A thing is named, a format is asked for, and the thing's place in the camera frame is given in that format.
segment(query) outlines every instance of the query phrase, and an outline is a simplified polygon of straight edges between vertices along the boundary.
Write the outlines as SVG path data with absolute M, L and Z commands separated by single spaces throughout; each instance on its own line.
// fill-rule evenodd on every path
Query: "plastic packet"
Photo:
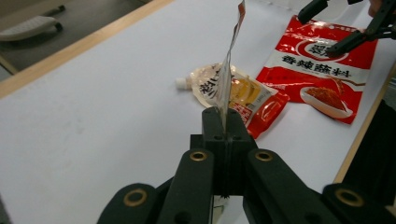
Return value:
M 312 105 L 331 118 L 352 123 L 377 41 L 365 42 L 337 58 L 329 58 L 325 51 L 355 30 L 314 20 L 302 25 L 293 16 L 257 80 L 285 92 L 292 102 Z
M 192 89 L 198 101 L 210 107 L 215 105 L 220 63 L 210 64 L 191 72 L 187 78 L 178 78 L 179 89 Z M 289 96 L 266 87 L 231 65 L 232 86 L 229 107 L 239 112 L 247 131 L 257 138 L 266 131 L 280 114 Z

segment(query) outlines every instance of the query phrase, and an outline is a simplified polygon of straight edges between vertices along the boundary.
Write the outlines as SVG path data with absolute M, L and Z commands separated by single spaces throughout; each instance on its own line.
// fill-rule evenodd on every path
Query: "transparent plastic packet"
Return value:
M 205 107 L 215 105 L 221 63 L 195 69 L 187 78 L 178 78 L 179 89 L 192 90 Z M 231 65 L 232 85 L 229 107 L 236 110 L 247 131 L 256 139 L 266 131 L 281 113 L 289 96 L 266 87 Z
M 357 28 L 293 16 L 257 80 L 285 92 L 291 102 L 312 105 L 323 114 L 350 124 L 358 112 L 377 41 L 329 58 L 326 49 Z

